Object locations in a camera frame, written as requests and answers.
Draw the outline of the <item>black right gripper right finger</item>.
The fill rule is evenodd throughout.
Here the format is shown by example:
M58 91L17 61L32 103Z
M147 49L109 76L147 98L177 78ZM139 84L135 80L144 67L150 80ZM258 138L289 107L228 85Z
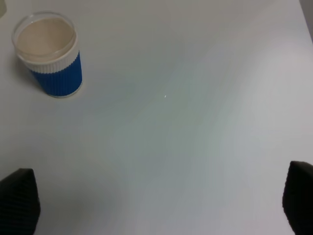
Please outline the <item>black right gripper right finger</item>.
M313 233L313 166L291 161L285 182L282 206L296 235Z

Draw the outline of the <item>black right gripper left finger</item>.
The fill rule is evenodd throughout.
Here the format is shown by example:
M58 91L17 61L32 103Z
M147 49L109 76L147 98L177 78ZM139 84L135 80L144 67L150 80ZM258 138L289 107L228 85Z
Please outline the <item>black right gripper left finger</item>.
M33 235L41 213L35 174L20 168L0 181L0 233Z

